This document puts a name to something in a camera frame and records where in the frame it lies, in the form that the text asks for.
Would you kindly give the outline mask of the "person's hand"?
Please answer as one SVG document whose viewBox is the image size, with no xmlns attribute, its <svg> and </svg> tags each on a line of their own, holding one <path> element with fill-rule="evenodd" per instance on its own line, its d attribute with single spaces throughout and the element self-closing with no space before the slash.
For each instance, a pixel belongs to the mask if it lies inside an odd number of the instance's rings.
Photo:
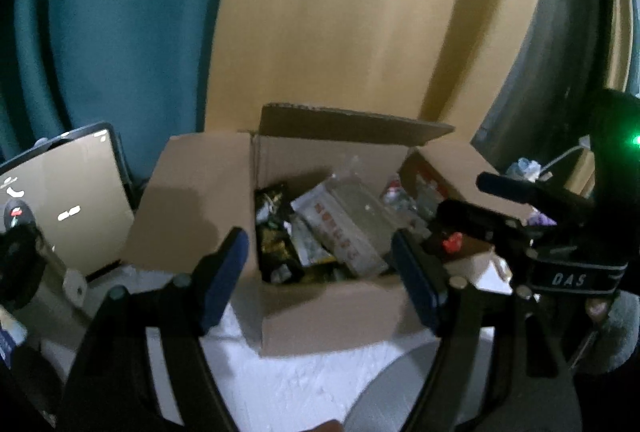
<svg viewBox="0 0 640 432">
<path fill-rule="evenodd" d="M 620 291 L 596 334 L 588 360 L 598 372 L 623 366 L 639 343 L 639 296 Z"/>
</svg>

